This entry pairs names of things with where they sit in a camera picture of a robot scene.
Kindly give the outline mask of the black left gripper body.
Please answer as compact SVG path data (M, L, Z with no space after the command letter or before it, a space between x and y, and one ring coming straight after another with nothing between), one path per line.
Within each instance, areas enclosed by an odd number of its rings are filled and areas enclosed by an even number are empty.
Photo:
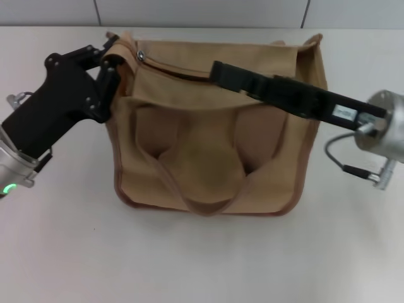
M42 86L2 123L17 149L41 157L76 123L91 119L105 123L109 109L96 109L96 78L100 65L82 68L75 62L77 50L65 55L53 53L45 60L47 75ZM102 61L116 61L115 56Z

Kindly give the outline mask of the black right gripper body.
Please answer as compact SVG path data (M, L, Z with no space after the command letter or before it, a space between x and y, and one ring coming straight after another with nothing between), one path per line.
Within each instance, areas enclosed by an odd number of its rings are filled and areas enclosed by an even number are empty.
M359 114L384 118L387 110L282 76L255 76L252 98L289 114L341 128L359 128Z

